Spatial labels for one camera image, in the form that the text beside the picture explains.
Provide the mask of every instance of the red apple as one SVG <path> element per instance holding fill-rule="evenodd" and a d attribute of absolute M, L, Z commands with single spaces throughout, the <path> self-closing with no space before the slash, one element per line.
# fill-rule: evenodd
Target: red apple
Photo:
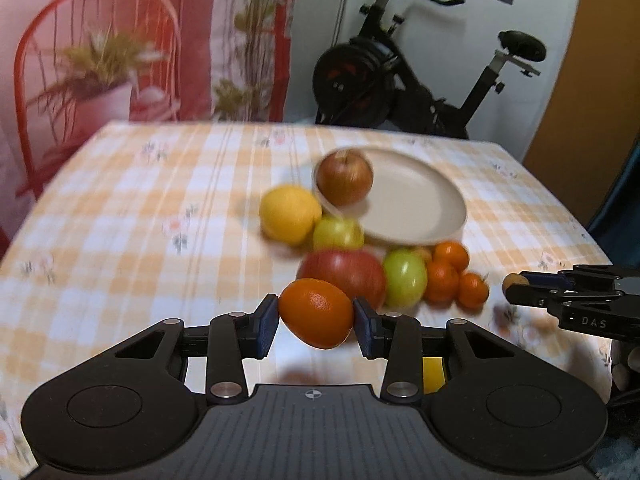
<path fill-rule="evenodd" d="M 338 150 L 318 166 L 316 184 L 333 205 L 351 205 L 364 199 L 373 186 L 373 170 L 358 150 Z"/>
<path fill-rule="evenodd" d="M 364 297 L 378 310 L 385 303 L 386 276 L 377 258 L 365 251 L 327 249 L 308 254 L 296 279 L 315 278 L 338 287 L 350 300 Z"/>

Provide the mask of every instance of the lemon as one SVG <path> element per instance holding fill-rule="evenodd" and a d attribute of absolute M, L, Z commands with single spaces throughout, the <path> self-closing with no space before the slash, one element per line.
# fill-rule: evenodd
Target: lemon
<path fill-rule="evenodd" d="M 271 189 L 260 201 L 260 224 L 273 240 L 300 245 L 322 216 L 322 206 L 311 192 L 300 186 Z"/>

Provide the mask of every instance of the table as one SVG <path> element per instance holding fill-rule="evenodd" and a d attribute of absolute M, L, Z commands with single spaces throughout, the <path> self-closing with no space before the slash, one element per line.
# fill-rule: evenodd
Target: table
<path fill-rule="evenodd" d="M 310 187 L 313 164 L 338 146 L 416 156 L 451 178 L 468 206 L 463 243 L 491 295 L 472 318 L 588 382 L 610 389 L 610 340 L 564 332 L 545 311 L 509 306 L 508 272 L 608 263 L 551 193 L 500 146 L 282 124 L 112 123 L 64 167 L 0 267 L 0 478 L 34 466 L 17 416 L 38 385 L 159 320 L 208 324 L 252 311 L 291 282 L 302 254 L 264 240 L 258 204 L 270 187 Z M 468 317 L 421 306 L 425 325 Z M 270 355 L 245 362 L 258 382 L 372 383 L 385 362 L 357 345 L 309 348 L 280 325 Z M 187 384 L 204 388 L 204 363 Z"/>

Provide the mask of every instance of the orange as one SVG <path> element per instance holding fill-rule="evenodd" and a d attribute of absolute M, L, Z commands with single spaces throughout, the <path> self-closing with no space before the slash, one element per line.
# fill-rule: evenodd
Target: orange
<path fill-rule="evenodd" d="M 480 310 L 489 299 L 489 285 L 480 274 L 465 272 L 458 285 L 458 304 L 467 310 Z"/>
<path fill-rule="evenodd" d="M 449 262 L 454 269 L 462 272 L 469 266 L 469 253 L 458 242 L 442 242 L 433 250 L 433 261 Z"/>
<path fill-rule="evenodd" d="M 297 338 L 315 348 L 335 348 L 353 327 L 353 306 L 335 285 L 301 278 L 282 291 L 280 318 Z"/>
<path fill-rule="evenodd" d="M 423 298 L 428 303 L 450 303 L 458 293 L 459 282 L 460 276 L 449 262 L 429 262 Z"/>

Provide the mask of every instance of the brown apple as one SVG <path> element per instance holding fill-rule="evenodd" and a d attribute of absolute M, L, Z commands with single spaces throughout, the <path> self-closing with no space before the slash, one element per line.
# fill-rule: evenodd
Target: brown apple
<path fill-rule="evenodd" d="M 363 200 L 373 186 L 373 170 L 358 150 L 338 150 L 326 156 L 316 173 L 320 193 L 340 207 Z"/>

